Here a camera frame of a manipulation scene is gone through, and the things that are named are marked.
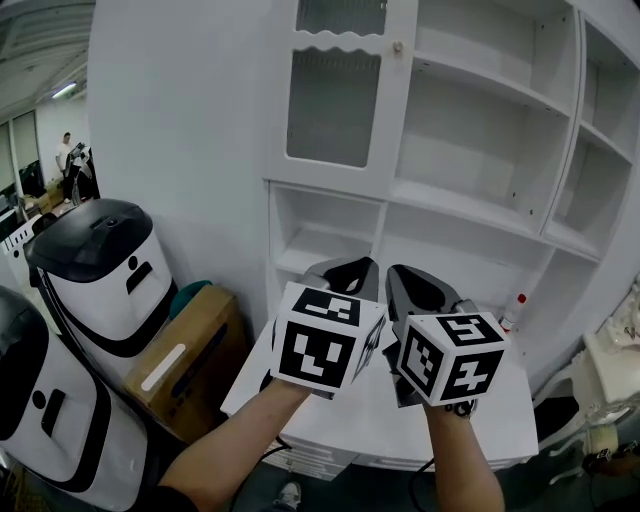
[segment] man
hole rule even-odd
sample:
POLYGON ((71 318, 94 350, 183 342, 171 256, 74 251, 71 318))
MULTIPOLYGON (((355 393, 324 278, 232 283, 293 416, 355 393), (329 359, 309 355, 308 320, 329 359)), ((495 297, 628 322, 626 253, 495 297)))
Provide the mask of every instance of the man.
POLYGON ((58 145, 58 149, 56 151, 56 164, 58 165, 58 169, 60 169, 63 177, 62 193, 64 195, 65 203, 69 203, 71 201, 73 182, 80 170, 80 167, 76 165, 76 162, 70 162, 69 172, 67 173, 67 155, 69 155, 72 149, 71 134, 66 132, 62 137, 62 143, 58 145))
MULTIPOLYGON (((310 389, 274 379, 224 424, 182 452, 148 497, 145 510, 210 512, 231 498, 262 454, 309 397, 310 389)), ((495 475, 469 419, 424 406, 443 512, 503 512, 495 475)), ((273 509, 294 512, 300 487, 287 484, 273 509)))

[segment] small bottle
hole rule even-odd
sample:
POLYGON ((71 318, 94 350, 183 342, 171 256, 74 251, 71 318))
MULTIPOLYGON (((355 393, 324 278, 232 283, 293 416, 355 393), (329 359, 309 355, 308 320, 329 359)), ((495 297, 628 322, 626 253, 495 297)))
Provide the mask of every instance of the small bottle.
POLYGON ((520 316, 520 312, 522 311, 525 302, 527 302, 527 296, 521 293, 518 295, 518 299, 507 307, 500 317, 500 327, 502 327, 504 332, 507 334, 511 332, 514 324, 518 321, 518 317, 520 316))

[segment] desk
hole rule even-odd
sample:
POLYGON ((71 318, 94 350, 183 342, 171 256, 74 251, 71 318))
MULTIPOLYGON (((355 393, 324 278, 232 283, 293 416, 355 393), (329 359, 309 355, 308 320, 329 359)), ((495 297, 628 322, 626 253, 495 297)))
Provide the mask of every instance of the desk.
MULTIPOLYGON (((269 369, 271 327, 268 322, 260 334, 222 404, 223 412, 234 414, 260 389, 269 369)), ((394 341, 387 322, 370 365, 333 400, 312 395, 282 431, 283 440, 295 449, 265 462, 331 480, 351 463, 414 471, 431 459, 424 411, 418 406, 399 409, 396 404, 389 366, 382 355, 382 349, 394 341)), ((491 393, 480 399, 471 421, 493 469, 538 453, 529 383, 515 350, 506 354, 491 393)))

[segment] ceiling light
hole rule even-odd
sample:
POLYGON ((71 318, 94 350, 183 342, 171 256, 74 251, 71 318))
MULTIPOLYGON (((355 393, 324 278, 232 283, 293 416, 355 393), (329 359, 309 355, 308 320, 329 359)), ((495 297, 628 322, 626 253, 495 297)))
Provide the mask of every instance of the ceiling light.
POLYGON ((60 96, 62 96, 63 94, 68 93, 71 89, 73 89, 76 86, 75 82, 71 82, 70 84, 65 85, 62 89, 60 89, 57 93, 55 93, 51 99, 56 99, 59 98, 60 96))

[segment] sneaker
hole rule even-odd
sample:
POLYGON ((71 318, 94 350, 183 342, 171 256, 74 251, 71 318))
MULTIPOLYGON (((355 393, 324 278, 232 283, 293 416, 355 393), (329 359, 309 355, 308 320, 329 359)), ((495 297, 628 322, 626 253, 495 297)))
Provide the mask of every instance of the sneaker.
POLYGON ((278 493, 278 499, 273 502, 274 505, 288 505, 293 510, 298 510, 298 506, 302 502, 302 487, 298 482, 287 482, 282 486, 278 493))

